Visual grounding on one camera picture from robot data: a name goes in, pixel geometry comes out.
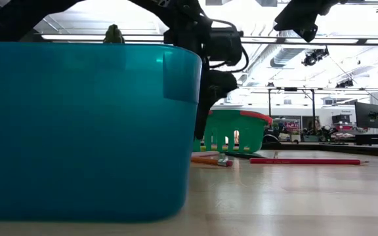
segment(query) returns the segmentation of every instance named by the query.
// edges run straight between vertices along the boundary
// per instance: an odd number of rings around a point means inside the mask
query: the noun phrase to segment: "table surface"
[[[265,157],[359,158],[364,166],[192,165],[180,214],[151,224],[0,222],[0,236],[378,236],[378,157],[262,151]]]

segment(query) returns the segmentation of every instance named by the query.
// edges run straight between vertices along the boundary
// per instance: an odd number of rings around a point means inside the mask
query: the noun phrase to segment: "red pencil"
[[[357,159],[267,159],[250,158],[251,164],[302,164],[302,165],[361,165],[368,161]]]

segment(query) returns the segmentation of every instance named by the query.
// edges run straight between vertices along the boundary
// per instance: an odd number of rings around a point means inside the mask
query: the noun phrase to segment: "black cable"
[[[236,69],[236,70],[226,71],[226,72],[228,72],[228,73],[242,72],[243,70],[245,70],[249,66],[249,55],[247,55],[247,52],[246,52],[246,50],[244,49],[243,46],[241,46],[241,51],[243,52],[244,58],[246,59],[246,63],[244,65],[244,67],[242,67],[242,69]]]
[[[234,32],[237,33],[237,27],[236,27],[233,23],[231,23],[231,22],[227,22],[227,21],[225,21],[225,20],[217,20],[217,19],[211,19],[211,20],[214,21],[214,22],[221,23],[221,24],[228,24],[229,26],[231,26],[231,28],[233,28]],[[237,73],[237,72],[241,72],[241,71],[245,70],[245,69],[249,66],[249,55],[247,54],[247,52],[246,52],[246,50],[244,49],[243,45],[241,46],[241,51],[243,52],[243,55],[244,55],[244,57],[245,57],[245,59],[246,59],[246,62],[245,62],[244,67],[242,67],[242,69],[236,69],[236,70],[226,71],[226,72],[228,72],[228,73]],[[220,63],[220,64],[218,64],[218,65],[211,66],[211,68],[218,68],[218,67],[223,66],[223,65],[225,65],[225,64],[226,64],[226,62],[223,62],[223,63]]]

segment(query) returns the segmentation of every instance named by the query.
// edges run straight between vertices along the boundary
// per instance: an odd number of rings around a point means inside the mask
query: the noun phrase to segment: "ceiling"
[[[227,20],[243,30],[245,36],[279,36],[272,28],[274,19],[285,7],[262,7],[256,0],[199,0],[210,18]],[[327,16],[319,16],[320,37],[378,37],[378,5],[336,5]],[[108,26],[117,24],[123,34],[158,35],[167,27],[151,12],[126,0],[86,0],[65,12],[52,14],[36,25],[42,34],[103,35]],[[282,32],[291,36],[291,32]],[[330,57],[315,66],[304,67],[305,52],[321,47],[289,45],[244,45],[250,66],[235,76],[240,85],[264,87],[273,82],[279,87],[335,87],[340,81],[353,77],[355,87],[378,88],[378,47],[329,46]],[[275,66],[272,61],[279,59]],[[241,68],[242,60],[233,68]],[[254,89],[233,93],[226,102],[255,102],[264,100]]]

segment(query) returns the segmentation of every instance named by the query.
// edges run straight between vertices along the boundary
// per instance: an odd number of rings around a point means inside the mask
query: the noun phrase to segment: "plastic bin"
[[[305,135],[304,141],[305,142],[319,142],[319,137],[316,135]]]
[[[200,69],[163,45],[0,43],[0,220],[177,213]]]
[[[205,128],[204,146],[195,140],[193,151],[254,153],[261,149],[264,128],[272,118],[254,111],[213,110],[209,112]],[[234,133],[239,132],[239,146],[235,146]]]

